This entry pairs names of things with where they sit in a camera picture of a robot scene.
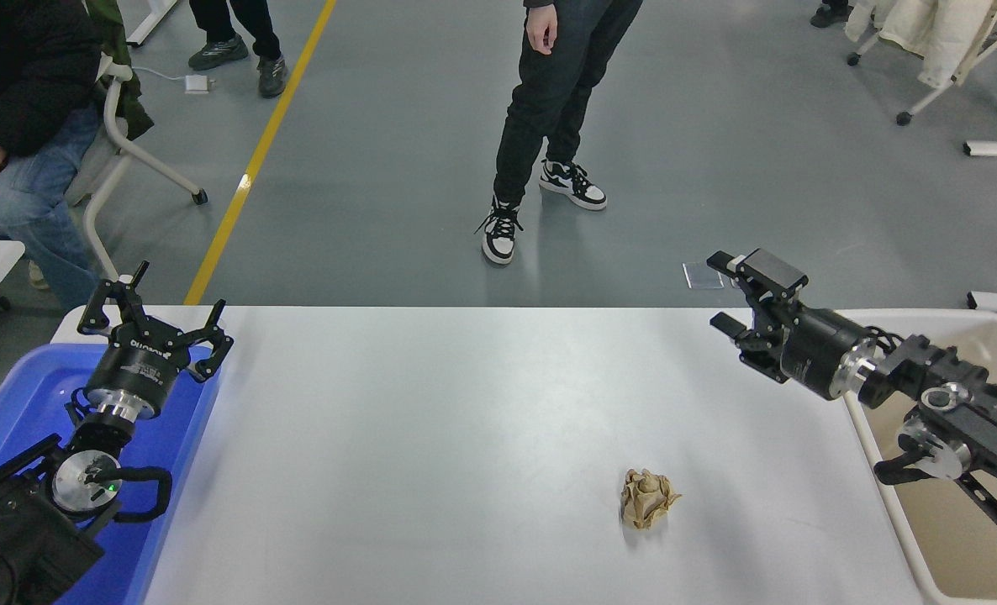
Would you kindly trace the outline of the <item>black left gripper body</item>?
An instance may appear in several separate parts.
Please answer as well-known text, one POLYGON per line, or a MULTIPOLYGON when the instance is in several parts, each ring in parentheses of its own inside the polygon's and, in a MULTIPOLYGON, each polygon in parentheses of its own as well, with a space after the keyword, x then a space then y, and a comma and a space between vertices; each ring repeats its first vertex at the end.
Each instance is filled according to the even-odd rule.
POLYGON ((144 402, 142 413, 160 413, 190 353, 179 327, 154 322, 111 329, 109 345, 87 382, 87 400, 102 405, 114 393, 144 402))

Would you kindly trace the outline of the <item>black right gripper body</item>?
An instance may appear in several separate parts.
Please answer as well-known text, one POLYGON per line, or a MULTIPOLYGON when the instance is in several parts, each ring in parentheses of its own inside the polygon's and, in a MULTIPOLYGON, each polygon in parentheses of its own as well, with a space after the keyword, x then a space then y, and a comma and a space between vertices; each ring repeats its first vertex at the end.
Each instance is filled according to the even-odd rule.
POLYGON ((871 347, 870 327, 825 308, 802 308, 787 328, 780 370, 819 396, 838 396, 845 384, 844 357, 871 347))

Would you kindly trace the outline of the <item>person's hand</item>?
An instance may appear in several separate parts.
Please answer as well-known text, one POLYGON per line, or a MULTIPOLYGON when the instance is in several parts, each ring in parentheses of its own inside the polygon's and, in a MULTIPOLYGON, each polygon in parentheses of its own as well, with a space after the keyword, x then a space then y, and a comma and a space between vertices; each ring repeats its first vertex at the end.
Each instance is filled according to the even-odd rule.
POLYGON ((557 9, 555 3, 526 8, 525 37, 531 50, 549 56, 557 41, 557 9))

